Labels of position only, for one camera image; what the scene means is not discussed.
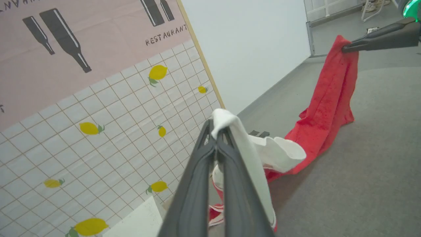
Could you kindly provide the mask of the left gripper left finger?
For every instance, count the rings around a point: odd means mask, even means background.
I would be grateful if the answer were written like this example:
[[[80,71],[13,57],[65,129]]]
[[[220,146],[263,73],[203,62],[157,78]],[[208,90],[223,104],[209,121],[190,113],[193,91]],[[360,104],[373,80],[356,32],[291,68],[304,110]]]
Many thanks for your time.
[[[198,136],[178,184],[159,237],[207,237],[209,235],[209,183],[216,151],[207,120]]]

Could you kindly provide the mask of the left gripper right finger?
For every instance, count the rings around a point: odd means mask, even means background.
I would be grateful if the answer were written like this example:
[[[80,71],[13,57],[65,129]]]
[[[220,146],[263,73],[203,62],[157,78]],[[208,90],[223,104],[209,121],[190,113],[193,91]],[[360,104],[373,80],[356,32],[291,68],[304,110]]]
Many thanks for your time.
[[[229,128],[218,132],[216,149],[224,177],[225,235],[227,237],[275,236]]]

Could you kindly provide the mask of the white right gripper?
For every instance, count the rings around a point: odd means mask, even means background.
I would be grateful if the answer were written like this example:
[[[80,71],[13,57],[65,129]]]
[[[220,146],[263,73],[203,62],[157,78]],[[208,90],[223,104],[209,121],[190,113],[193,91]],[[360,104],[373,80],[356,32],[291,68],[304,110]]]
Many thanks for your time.
[[[403,18],[343,46],[342,52],[417,47],[420,38],[421,1],[403,0]]]

